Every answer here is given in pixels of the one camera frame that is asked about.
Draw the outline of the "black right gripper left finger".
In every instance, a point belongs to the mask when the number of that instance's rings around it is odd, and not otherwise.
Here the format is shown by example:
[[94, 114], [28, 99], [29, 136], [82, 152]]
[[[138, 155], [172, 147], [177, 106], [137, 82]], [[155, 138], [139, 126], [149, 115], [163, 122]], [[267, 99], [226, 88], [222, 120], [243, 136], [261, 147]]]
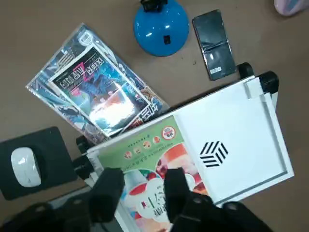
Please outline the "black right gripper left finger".
[[5, 222], [2, 232], [88, 232], [96, 223], [114, 218], [124, 189], [119, 168], [106, 168], [87, 192], [73, 194], [64, 203], [36, 203]]

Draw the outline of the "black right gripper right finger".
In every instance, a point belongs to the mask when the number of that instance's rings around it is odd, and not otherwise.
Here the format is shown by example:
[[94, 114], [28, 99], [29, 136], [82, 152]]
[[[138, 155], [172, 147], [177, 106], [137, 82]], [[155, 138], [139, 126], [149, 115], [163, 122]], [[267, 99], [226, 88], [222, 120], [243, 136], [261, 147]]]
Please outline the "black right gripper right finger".
[[271, 232], [241, 202], [217, 207], [211, 197], [190, 191], [182, 168], [168, 169], [164, 179], [171, 232]]

